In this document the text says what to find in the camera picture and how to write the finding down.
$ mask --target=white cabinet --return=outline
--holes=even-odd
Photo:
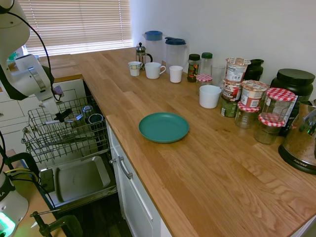
[[[107,129],[121,212],[133,236],[171,237],[108,124]]]

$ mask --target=teal plate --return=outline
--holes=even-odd
[[[144,117],[138,128],[141,134],[150,141],[171,143],[187,135],[190,126],[181,116],[163,112]]]

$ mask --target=dishwasher tray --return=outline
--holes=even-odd
[[[88,105],[92,109],[88,113],[83,112]],[[71,109],[66,122],[47,124],[54,121],[55,115],[51,115],[43,105],[28,112],[29,121],[23,129],[22,143],[35,162],[70,157],[71,154],[92,157],[109,151],[106,123],[92,96],[59,103],[58,107],[61,112]],[[91,123],[88,118],[92,114],[98,114],[101,120]]]

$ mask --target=electric kettle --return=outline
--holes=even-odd
[[[315,138],[316,101],[301,101],[299,114],[278,152],[289,165],[303,172],[316,174]]]

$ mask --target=blue lid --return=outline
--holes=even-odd
[[[162,32],[160,32],[160,31],[147,31],[147,32],[145,32],[145,40],[149,40],[149,41],[162,40]]]
[[[171,45],[184,45],[187,44],[184,39],[176,39],[172,37],[166,37],[166,44],[171,44]]]

